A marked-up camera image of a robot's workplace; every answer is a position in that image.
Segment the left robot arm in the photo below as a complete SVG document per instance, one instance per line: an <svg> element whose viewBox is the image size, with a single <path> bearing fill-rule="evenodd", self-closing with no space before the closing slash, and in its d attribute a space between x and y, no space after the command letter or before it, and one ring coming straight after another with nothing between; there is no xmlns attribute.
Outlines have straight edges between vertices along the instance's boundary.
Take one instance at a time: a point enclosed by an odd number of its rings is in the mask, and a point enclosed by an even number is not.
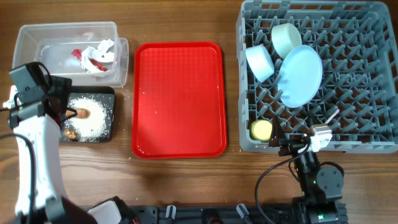
<svg viewBox="0 0 398 224"><path fill-rule="evenodd" d="M66 196L59 158L61 126L69 117L69 78L53 77L41 62L9 72L17 92L7 109L19 151L19 195L14 223L139 223L119 197L89 210Z"/></svg>

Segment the red snack wrapper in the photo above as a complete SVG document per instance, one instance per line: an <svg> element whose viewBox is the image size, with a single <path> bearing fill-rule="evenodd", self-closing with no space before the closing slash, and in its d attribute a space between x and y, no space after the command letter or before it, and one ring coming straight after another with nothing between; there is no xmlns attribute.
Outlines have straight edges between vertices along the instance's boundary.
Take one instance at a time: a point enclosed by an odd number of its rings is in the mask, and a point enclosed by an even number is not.
<svg viewBox="0 0 398 224"><path fill-rule="evenodd" d="M83 61L82 51L80 49L74 49L71 54L80 61L81 67L87 72L106 72L108 70L104 65L92 58L86 57L85 61Z"/></svg>

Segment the yellow plastic cup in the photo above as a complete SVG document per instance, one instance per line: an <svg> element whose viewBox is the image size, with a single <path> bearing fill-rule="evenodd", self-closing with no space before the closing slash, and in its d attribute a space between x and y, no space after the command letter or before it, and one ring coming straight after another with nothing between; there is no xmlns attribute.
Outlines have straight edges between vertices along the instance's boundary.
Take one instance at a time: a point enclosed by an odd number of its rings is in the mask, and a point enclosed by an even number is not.
<svg viewBox="0 0 398 224"><path fill-rule="evenodd" d="M250 135L253 140L268 142L272 134L272 123L267 120L257 120L250 125Z"/></svg>

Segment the white rice pile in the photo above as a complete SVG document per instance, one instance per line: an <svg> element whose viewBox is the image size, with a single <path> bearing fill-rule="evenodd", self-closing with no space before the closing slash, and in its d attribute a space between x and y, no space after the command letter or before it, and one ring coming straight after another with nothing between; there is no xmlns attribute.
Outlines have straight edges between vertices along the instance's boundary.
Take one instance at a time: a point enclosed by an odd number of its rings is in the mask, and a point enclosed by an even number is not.
<svg viewBox="0 0 398 224"><path fill-rule="evenodd" d="M109 134L107 131L107 107L93 98L79 96L69 102L73 109L84 108L90 112L86 119L70 118L65 122L65 129L70 128L78 135L80 142L96 142L100 137Z"/></svg>

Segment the light green bowl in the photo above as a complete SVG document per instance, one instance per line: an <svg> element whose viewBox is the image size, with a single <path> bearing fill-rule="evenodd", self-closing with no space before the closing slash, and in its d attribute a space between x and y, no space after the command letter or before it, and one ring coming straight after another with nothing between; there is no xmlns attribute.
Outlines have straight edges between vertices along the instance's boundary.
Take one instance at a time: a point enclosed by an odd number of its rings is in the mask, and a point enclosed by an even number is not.
<svg viewBox="0 0 398 224"><path fill-rule="evenodd" d="M271 30L271 41L280 58L286 56L296 47L302 45L299 30L291 23L274 26Z"/></svg>

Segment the clear plastic waste bin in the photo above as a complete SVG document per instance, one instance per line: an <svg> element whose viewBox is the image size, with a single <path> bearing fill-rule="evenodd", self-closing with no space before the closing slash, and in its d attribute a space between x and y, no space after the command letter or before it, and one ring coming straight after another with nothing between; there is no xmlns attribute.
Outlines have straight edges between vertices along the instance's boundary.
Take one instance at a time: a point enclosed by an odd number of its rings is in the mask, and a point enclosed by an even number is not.
<svg viewBox="0 0 398 224"><path fill-rule="evenodd" d="M89 72L72 55L74 50L104 49L114 54L110 62L101 62L106 71ZM118 36L114 22L76 22L31 24L20 28L12 67L41 62L51 75L70 78L75 86L111 86L126 84L129 66L129 45Z"/></svg>

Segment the small light blue bowl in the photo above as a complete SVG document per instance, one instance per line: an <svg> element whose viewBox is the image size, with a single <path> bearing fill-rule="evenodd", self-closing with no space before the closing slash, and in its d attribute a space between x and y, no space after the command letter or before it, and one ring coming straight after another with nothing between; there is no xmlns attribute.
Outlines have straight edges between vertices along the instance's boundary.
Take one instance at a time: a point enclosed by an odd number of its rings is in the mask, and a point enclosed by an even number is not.
<svg viewBox="0 0 398 224"><path fill-rule="evenodd" d="M274 74L274 63L263 45L247 48L245 54L251 71L260 82Z"/></svg>

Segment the brown carrot stick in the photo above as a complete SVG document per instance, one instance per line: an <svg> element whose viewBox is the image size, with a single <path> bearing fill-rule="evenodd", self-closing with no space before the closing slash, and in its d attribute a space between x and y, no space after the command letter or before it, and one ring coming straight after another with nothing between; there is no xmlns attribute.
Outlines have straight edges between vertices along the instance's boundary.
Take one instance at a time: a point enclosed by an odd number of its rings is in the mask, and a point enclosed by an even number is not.
<svg viewBox="0 0 398 224"><path fill-rule="evenodd" d="M90 112L84 108L70 108L69 110L66 110L65 116L66 118L86 119L90 116Z"/></svg>

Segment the black rectangular tray bin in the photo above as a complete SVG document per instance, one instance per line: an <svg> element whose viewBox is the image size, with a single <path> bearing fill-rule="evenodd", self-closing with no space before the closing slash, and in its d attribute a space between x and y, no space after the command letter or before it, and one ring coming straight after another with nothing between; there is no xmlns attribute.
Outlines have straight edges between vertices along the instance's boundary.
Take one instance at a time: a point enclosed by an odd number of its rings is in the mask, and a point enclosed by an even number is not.
<svg viewBox="0 0 398 224"><path fill-rule="evenodd" d="M106 120L107 124L106 130L109 131L109 134L107 134L104 137L100 137L99 140L96 142L109 141L111 139L111 134L113 129L114 108L116 102L116 95L114 89L108 86L74 86L69 96L68 107L69 107L69 102L72 99L78 98L79 96L93 98L95 100L100 101L102 104L104 104L107 107L108 116ZM60 135L61 142L80 142L80 141L70 141L68 139L65 139L63 137L64 130L65 130L65 121L63 122L61 128L61 135Z"/></svg>

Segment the grey dishwasher rack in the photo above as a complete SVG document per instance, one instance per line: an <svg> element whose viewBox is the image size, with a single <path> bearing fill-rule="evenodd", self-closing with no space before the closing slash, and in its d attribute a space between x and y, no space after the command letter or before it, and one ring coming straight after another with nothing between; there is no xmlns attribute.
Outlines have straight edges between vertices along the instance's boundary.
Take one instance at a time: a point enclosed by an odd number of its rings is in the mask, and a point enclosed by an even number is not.
<svg viewBox="0 0 398 224"><path fill-rule="evenodd" d="M258 81L246 60L248 47L264 45L276 70L282 59L271 30L291 23L320 56L323 76L315 97L298 108L285 106L278 73ZM279 117L288 138L310 130L313 115L329 122L330 151L393 153L397 150L397 42L388 7L377 1L244 1L236 21L239 67L239 143L247 152L269 152L253 140L252 122Z"/></svg>

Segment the white plastic spoon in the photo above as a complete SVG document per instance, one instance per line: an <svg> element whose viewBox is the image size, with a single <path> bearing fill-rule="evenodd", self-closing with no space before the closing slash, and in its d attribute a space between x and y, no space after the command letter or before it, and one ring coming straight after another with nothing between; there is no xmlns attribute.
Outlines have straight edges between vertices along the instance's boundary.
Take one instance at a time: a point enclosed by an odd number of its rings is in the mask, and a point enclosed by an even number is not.
<svg viewBox="0 0 398 224"><path fill-rule="evenodd" d="M324 124L328 124L338 113L340 112L339 109L336 109L324 122Z"/></svg>

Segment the red serving tray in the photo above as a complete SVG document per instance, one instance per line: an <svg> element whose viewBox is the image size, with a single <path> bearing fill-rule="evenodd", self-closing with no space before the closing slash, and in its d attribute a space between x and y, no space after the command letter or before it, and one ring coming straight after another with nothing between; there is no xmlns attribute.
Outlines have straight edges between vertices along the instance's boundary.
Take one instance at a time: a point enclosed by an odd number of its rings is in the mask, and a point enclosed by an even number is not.
<svg viewBox="0 0 398 224"><path fill-rule="evenodd" d="M153 42L134 57L131 148L141 159L216 157L227 146L223 57L214 42Z"/></svg>

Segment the large light blue plate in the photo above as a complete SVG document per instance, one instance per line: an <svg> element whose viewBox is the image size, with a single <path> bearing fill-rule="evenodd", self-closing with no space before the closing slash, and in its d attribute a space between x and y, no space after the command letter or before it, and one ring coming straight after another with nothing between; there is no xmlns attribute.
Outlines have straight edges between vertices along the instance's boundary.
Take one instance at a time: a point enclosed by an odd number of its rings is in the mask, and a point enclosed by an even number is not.
<svg viewBox="0 0 398 224"><path fill-rule="evenodd" d="M313 99L320 87L321 58L310 46L300 45L286 56L279 75L277 89L282 90L281 102L289 108L303 106Z"/></svg>

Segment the brown food scrap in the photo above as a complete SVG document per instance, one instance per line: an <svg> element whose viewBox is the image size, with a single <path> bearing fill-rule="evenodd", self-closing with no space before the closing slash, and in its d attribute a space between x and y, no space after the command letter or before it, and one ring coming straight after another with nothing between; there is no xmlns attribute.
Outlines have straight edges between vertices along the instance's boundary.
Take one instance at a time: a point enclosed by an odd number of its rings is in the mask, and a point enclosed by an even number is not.
<svg viewBox="0 0 398 224"><path fill-rule="evenodd" d="M70 128L67 128L67 129L65 129L63 131L63 137L65 139L70 140L70 141L77 141L78 140L77 133L74 130L70 129Z"/></svg>

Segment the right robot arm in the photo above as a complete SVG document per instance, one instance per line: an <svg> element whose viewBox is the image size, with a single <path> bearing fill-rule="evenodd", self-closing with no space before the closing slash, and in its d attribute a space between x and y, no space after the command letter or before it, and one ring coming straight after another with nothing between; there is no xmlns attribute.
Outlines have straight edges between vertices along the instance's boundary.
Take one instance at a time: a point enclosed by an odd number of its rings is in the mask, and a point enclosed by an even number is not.
<svg viewBox="0 0 398 224"><path fill-rule="evenodd" d="M313 122L310 133L289 139L278 117L272 118L269 145L279 148L280 156L291 156L303 195L292 200L295 223L348 223L342 199L344 170L334 162L320 162L317 152L326 147L332 130L325 123Z"/></svg>

